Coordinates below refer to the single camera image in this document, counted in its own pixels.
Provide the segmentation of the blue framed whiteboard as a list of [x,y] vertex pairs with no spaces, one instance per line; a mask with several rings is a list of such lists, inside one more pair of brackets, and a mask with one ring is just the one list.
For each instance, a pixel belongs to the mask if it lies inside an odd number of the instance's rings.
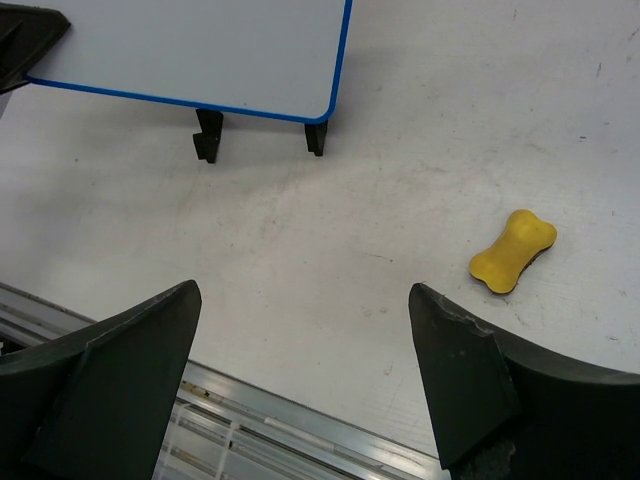
[[298,123],[336,105],[348,1],[55,1],[70,30],[33,83]]

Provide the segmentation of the yellow whiteboard eraser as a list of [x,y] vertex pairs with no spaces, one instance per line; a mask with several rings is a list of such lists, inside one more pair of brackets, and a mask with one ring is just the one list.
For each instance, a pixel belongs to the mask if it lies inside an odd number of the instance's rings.
[[556,242],[557,229],[532,211],[519,209],[506,221],[505,228],[487,249],[474,255],[469,273],[494,294],[506,295],[518,284],[521,274]]

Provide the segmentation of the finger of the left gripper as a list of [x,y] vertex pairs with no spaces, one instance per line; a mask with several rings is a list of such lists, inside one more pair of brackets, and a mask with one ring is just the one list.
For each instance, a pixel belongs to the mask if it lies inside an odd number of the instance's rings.
[[71,23],[59,11],[1,4],[1,92],[29,83],[26,76],[65,35]]

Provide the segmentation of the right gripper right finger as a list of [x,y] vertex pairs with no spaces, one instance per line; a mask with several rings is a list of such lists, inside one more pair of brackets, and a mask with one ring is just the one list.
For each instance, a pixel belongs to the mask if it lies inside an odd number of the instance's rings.
[[638,478],[638,375],[539,346],[422,283],[408,307],[439,462],[452,478]]

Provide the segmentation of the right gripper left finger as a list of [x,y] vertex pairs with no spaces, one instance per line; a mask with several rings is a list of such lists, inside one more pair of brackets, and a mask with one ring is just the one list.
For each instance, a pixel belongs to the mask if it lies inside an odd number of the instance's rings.
[[151,478],[201,305],[197,283],[184,281],[2,356],[2,478]]

